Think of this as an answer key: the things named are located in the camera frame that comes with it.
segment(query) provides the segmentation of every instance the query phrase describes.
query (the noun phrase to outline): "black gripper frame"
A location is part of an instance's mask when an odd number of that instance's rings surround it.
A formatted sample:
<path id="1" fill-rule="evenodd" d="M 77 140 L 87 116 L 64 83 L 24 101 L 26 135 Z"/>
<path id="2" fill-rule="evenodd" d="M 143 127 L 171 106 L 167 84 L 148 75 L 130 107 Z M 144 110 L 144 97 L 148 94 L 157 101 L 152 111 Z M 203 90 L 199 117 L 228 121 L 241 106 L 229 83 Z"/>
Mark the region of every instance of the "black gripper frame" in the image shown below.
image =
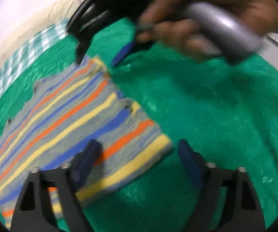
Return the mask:
<path id="1" fill-rule="evenodd" d="M 181 153 L 181 149 L 186 151 L 186 147 L 188 147 L 189 156 L 185 156 L 183 152 Z M 227 187 L 224 208 L 217 228 L 212 231 L 265 231 L 263 212 L 256 191 L 246 172 L 223 169 L 217 167 L 214 163 L 205 162 L 203 157 L 193 151 L 185 140 L 179 142 L 178 152 L 180 157 L 183 155 L 183 164 L 187 167 L 186 160 L 191 158 L 192 166 L 190 168 L 200 174 L 194 177 L 194 173 L 192 173 L 193 185 L 200 187 L 201 180 L 203 181 L 198 202 L 182 232 L 211 231 L 209 227 L 222 187 Z"/>
<path id="2" fill-rule="evenodd" d="M 84 0 L 67 23 L 67 32 L 75 36 L 79 43 L 76 47 L 76 63 L 80 64 L 94 35 L 122 18 L 133 23 L 151 0 Z M 149 49 L 154 42 L 137 44 L 135 50 Z"/>
<path id="3" fill-rule="evenodd" d="M 61 232 L 50 201 L 49 187 L 56 187 L 64 219 L 70 232 L 94 232 L 75 192 L 86 182 L 101 144 L 91 140 L 69 166 L 30 173 L 16 202 L 11 232 Z"/>

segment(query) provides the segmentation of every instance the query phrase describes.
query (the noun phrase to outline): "orange stripe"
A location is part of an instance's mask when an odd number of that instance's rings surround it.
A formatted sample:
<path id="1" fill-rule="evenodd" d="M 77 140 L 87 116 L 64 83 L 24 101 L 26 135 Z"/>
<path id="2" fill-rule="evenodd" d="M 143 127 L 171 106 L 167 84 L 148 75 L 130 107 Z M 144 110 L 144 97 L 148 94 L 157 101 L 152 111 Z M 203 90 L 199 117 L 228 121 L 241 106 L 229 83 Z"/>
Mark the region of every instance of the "orange stripe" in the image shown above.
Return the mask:
<path id="1" fill-rule="evenodd" d="M 86 71 L 89 70 L 89 68 L 92 66 L 93 64 L 93 60 L 91 59 L 88 62 L 88 66 L 78 72 L 76 72 L 75 74 L 73 74 L 66 82 L 64 82 L 61 87 L 59 87 L 55 92 L 51 93 L 50 95 L 48 95 L 47 97 L 45 97 L 42 101 L 40 101 L 33 110 L 31 110 L 31 112 L 29 113 L 29 115 L 27 116 L 27 118 L 22 122 L 22 124 L 20 125 L 20 127 L 13 133 L 11 134 L 5 141 L 4 145 L 2 146 L 2 148 L 0 149 L 0 155 L 4 152 L 5 147 L 7 146 L 7 144 L 12 140 L 12 138 L 14 136 L 16 136 L 19 131 L 23 128 L 23 126 L 29 121 L 31 114 L 34 113 L 35 110 L 37 110 L 39 107 L 41 107 L 45 102 L 47 102 L 48 100 L 52 99 L 54 96 L 56 96 L 62 89 L 64 89 L 68 84 L 70 84 L 71 81 L 73 81 L 77 76 L 85 73 Z"/>
<path id="2" fill-rule="evenodd" d="M 5 217 L 5 216 L 12 216 L 12 215 L 13 215 L 13 212 L 14 212 L 14 209 L 11 209 L 11 210 L 2 212 L 2 216 L 3 216 L 3 217 Z"/>
<path id="3" fill-rule="evenodd" d="M 108 73 L 104 73 L 104 74 L 103 74 L 103 77 L 106 78 L 106 79 L 111 79 L 111 77 L 109 76 Z"/>
<path id="4" fill-rule="evenodd" d="M 148 119 L 146 121 L 141 122 L 138 127 L 132 132 L 126 134 L 125 136 L 118 139 L 113 145 L 108 147 L 106 151 L 104 151 L 100 157 L 95 161 L 94 166 L 98 166 L 106 159 L 110 158 L 113 154 L 115 154 L 118 150 L 120 150 L 123 146 L 129 143 L 132 139 L 143 133 L 143 131 L 150 125 L 153 125 L 153 121 Z"/>
<path id="5" fill-rule="evenodd" d="M 69 117 L 74 115 L 76 112 L 84 108 L 86 105 L 88 105 L 90 102 L 92 102 L 97 96 L 102 92 L 102 90 L 105 88 L 105 86 L 108 84 L 108 81 L 103 81 L 98 88 L 91 94 L 89 98 L 84 100 L 82 103 L 78 104 L 75 108 L 69 110 L 67 113 L 65 113 L 62 117 L 60 117 L 57 121 L 55 121 L 50 127 L 48 127 L 46 130 L 44 130 L 42 133 L 40 133 L 36 138 L 34 138 L 28 145 L 25 147 L 25 149 L 19 154 L 18 157 L 15 158 L 15 160 L 11 163 L 11 165 L 2 173 L 0 176 L 0 181 L 4 178 L 5 175 L 8 174 L 8 172 L 14 167 L 14 165 L 19 161 L 19 159 L 22 158 L 23 155 L 27 153 L 27 151 L 35 145 L 40 139 L 48 135 L 50 132 L 55 130 L 61 123 L 63 123 L 65 120 L 67 120 Z"/>

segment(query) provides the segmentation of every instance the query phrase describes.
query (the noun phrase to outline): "hand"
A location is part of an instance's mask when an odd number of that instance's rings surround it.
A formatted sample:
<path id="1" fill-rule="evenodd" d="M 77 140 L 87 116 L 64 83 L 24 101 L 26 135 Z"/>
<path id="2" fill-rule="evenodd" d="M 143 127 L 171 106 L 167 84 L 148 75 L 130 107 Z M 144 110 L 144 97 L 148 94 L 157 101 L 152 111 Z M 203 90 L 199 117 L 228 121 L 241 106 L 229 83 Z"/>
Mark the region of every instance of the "hand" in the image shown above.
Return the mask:
<path id="1" fill-rule="evenodd" d="M 158 23 L 174 10 L 174 5 L 183 0 L 154 0 L 141 15 L 140 23 Z M 224 7 L 236 15 L 242 23 L 256 34 L 264 36 L 268 32 L 278 32 L 278 3 L 276 0 L 203 0 Z M 144 32 L 137 41 L 157 39 L 166 46 L 173 47 L 184 55 L 202 59 L 208 46 L 206 40 L 196 36 L 200 26 L 191 19 L 157 24 L 152 32 Z"/>

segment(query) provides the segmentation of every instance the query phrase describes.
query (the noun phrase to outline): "yellow stripe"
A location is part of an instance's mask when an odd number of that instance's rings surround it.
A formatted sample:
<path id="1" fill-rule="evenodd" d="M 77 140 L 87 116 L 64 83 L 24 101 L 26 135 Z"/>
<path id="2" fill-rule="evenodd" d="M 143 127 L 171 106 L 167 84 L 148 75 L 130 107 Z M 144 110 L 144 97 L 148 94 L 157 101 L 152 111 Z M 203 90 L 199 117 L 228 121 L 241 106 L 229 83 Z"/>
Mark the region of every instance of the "yellow stripe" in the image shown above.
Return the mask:
<path id="1" fill-rule="evenodd" d="M 138 102 L 132 103 L 132 115 L 135 115 L 135 113 L 141 108 L 141 106 L 138 104 Z"/>
<path id="2" fill-rule="evenodd" d="M 144 164 L 146 164 L 157 152 L 161 151 L 171 140 L 165 135 L 158 136 L 144 151 L 142 151 L 132 161 L 121 167 L 112 175 L 101 179 L 95 184 L 77 192 L 76 196 L 79 201 L 85 200 L 94 194 L 100 192 L 104 188 L 108 188 L 122 179 L 125 179 L 132 173 L 138 171 Z M 59 213 L 62 211 L 59 203 L 53 205 L 53 211 Z"/>
<path id="3" fill-rule="evenodd" d="M 32 125 L 33 122 L 35 122 L 38 118 L 40 118 L 43 114 L 45 114 L 56 102 L 58 102 L 60 99 L 65 97 L 67 94 L 74 91 L 76 88 L 84 84 L 86 81 L 90 79 L 90 76 L 86 77 L 85 79 L 80 80 L 79 82 L 75 83 L 69 89 L 61 93 L 58 97 L 56 97 L 46 108 L 44 108 L 41 112 L 39 112 L 36 116 L 34 116 L 31 121 L 28 123 L 28 125 L 19 133 L 17 138 L 13 141 L 13 143 L 7 148 L 5 153 L 0 157 L 0 163 L 2 160 L 7 156 L 9 152 L 11 152 L 11 149 L 14 147 L 14 145 L 17 143 L 17 141 L 24 135 L 24 133 L 28 130 L 28 128 Z"/>
<path id="4" fill-rule="evenodd" d="M 98 65 L 100 65 L 100 66 L 104 69 L 104 71 L 107 72 L 107 70 L 108 70 L 108 69 L 107 69 L 107 66 L 106 66 L 105 63 L 100 59 L 99 56 L 94 57 L 94 58 L 93 58 L 93 62 L 96 63 L 96 64 L 98 64 Z"/>
<path id="5" fill-rule="evenodd" d="M 77 129 L 78 127 L 82 126 L 88 120 L 96 116 L 102 110 L 106 109 L 110 106 L 111 102 L 116 98 L 116 93 L 113 92 L 104 103 L 96 107 L 94 110 L 90 111 L 89 113 L 85 114 L 81 118 L 79 118 L 76 122 L 68 126 L 65 130 L 63 130 L 60 134 L 58 134 L 54 139 L 43 145 L 42 147 L 38 148 L 34 151 L 26 161 L 19 167 L 17 170 L 14 171 L 13 174 L 6 180 L 4 184 L 0 186 L 0 193 L 2 190 L 10 184 L 17 176 L 19 176 L 30 164 L 33 162 L 38 156 L 40 156 L 43 152 L 57 144 L 60 140 L 62 140 L 66 135 L 68 135 L 73 130 Z"/>

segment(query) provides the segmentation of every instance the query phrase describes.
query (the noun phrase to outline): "blue stripe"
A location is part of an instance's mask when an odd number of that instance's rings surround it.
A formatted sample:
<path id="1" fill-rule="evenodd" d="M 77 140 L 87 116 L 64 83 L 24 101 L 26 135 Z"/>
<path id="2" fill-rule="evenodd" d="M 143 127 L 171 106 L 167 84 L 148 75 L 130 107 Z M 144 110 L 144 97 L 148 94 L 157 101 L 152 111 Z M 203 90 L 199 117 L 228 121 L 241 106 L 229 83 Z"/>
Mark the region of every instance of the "blue stripe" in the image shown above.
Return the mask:
<path id="1" fill-rule="evenodd" d="M 100 129 L 96 130 L 94 133 L 90 134 L 86 138 L 84 138 L 82 141 L 77 143 L 75 146 L 73 146 L 71 149 L 65 151 L 63 154 L 61 154 L 59 157 L 57 157 L 54 161 L 49 163 L 48 165 L 44 166 L 41 170 L 49 170 L 59 167 L 59 165 L 65 161 L 69 161 L 72 157 L 74 157 L 77 153 L 81 152 L 87 143 L 91 139 L 97 139 L 98 137 L 104 135 L 107 132 L 111 132 L 115 129 L 117 129 L 129 116 L 130 112 L 127 109 L 121 110 L 112 120 L 110 120 L 107 124 L 105 124 Z M 19 196 L 19 193 L 22 189 L 23 185 L 20 185 L 15 190 L 9 193 L 6 197 L 0 199 L 0 205 L 3 205 L 9 201 L 11 201 L 14 198 L 17 198 Z"/>
<path id="2" fill-rule="evenodd" d="M 123 91 L 121 91 L 121 90 L 116 90 L 116 94 L 118 95 L 118 98 L 119 98 L 119 99 L 124 98 L 124 92 L 123 92 Z"/>
<path id="3" fill-rule="evenodd" d="M 7 159 L 3 161 L 3 163 L 0 165 L 0 170 L 2 167 L 9 162 L 9 160 L 12 158 L 12 156 L 19 150 L 19 148 L 24 144 L 24 142 L 34 134 L 34 131 L 36 131 L 38 128 L 40 128 L 42 125 L 47 123 L 52 117 L 54 117 L 57 113 L 59 113 L 63 108 L 65 108 L 67 105 L 69 105 L 71 102 L 75 101 L 77 98 L 83 95 L 84 92 L 86 92 L 97 80 L 101 77 L 101 73 L 98 73 L 93 79 L 90 80 L 90 82 L 85 86 L 85 88 L 80 91 L 78 94 L 74 95 L 71 99 L 69 99 L 66 103 L 62 104 L 60 107 L 58 107 L 54 112 L 52 112 L 50 115 L 48 115 L 46 118 L 44 118 L 41 122 L 39 122 L 27 135 L 26 137 L 17 145 L 17 148 L 12 151 L 11 154 L 8 155 Z"/>
<path id="4" fill-rule="evenodd" d="M 12 131 L 9 133 L 9 135 L 11 135 L 27 118 L 27 116 L 30 114 L 30 112 L 32 111 L 32 109 L 40 102 L 40 100 L 43 98 L 44 95 L 46 95 L 47 92 L 55 89 L 57 86 L 59 86 L 62 82 L 65 81 L 66 78 L 68 78 L 75 70 L 77 70 L 78 67 L 75 67 L 74 69 L 71 70 L 71 72 L 69 74 L 67 74 L 67 76 L 65 76 L 61 81 L 59 81 L 57 84 L 49 87 L 42 95 L 41 97 L 38 99 L 38 101 L 35 103 L 35 105 L 28 111 L 28 113 L 26 114 L 26 116 L 22 119 L 21 123 L 19 123 L 16 127 L 14 127 L 12 129 Z M 4 142 L 0 145 L 0 148 L 5 144 L 7 139 L 4 140 Z"/>
<path id="5" fill-rule="evenodd" d="M 146 143 L 149 139 L 151 139 L 150 143 L 152 143 L 155 140 L 155 135 L 160 135 L 162 132 L 160 131 L 159 127 L 157 125 L 154 125 L 152 128 L 149 129 L 149 131 L 144 135 L 144 138 L 140 138 L 137 142 L 139 142 L 139 147 L 145 147 L 148 146 Z"/>
<path id="6" fill-rule="evenodd" d="M 56 78 L 58 75 L 59 75 L 59 74 L 51 75 L 51 76 L 45 77 L 45 78 L 41 78 L 41 82 L 45 83 L 45 82 L 47 82 L 47 81 L 50 80 L 50 79 Z"/>

